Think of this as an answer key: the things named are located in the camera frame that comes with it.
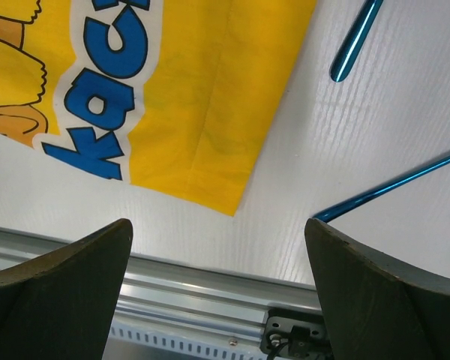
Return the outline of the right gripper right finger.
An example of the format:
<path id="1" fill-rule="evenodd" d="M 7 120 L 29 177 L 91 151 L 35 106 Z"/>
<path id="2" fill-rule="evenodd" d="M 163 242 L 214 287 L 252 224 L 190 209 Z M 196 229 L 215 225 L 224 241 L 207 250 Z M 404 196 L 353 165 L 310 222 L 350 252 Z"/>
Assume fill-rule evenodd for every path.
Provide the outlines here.
<path id="1" fill-rule="evenodd" d="M 317 219 L 304 237 L 336 359 L 450 359 L 450 278 Z"/>

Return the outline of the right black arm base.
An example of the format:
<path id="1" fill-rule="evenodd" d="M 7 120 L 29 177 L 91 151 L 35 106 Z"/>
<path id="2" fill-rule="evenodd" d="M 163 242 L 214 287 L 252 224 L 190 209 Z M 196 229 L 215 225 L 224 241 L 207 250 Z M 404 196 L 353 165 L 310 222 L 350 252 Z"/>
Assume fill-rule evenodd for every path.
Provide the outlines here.
<path id="1" fill-rule="evenodd" d="M 272 308 L 265 315 L 259 349 L 267 359 L 334 359 L 322 315 Z"/>

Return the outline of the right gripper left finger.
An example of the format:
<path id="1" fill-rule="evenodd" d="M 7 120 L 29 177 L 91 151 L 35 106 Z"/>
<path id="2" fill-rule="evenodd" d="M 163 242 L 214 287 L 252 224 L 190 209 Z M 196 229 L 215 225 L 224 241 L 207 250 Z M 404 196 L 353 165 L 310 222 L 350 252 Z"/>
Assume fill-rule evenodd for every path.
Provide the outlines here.
<path id="1" fill-rule="evenodd" d="M 101 359 L 131 253 L 119 219 L 0 271 L 0 359 Z"/>

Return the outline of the yellow Pikachu cloth placemat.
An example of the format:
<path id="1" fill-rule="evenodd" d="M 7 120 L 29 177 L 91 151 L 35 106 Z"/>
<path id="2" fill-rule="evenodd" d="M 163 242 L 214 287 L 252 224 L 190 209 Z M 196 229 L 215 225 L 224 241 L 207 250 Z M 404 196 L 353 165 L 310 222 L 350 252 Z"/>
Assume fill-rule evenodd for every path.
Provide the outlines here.
<path id="1" fill-rule="evenodd" d="M 233 215 L 314 1 L 0 1 L 0 134 Z"/>

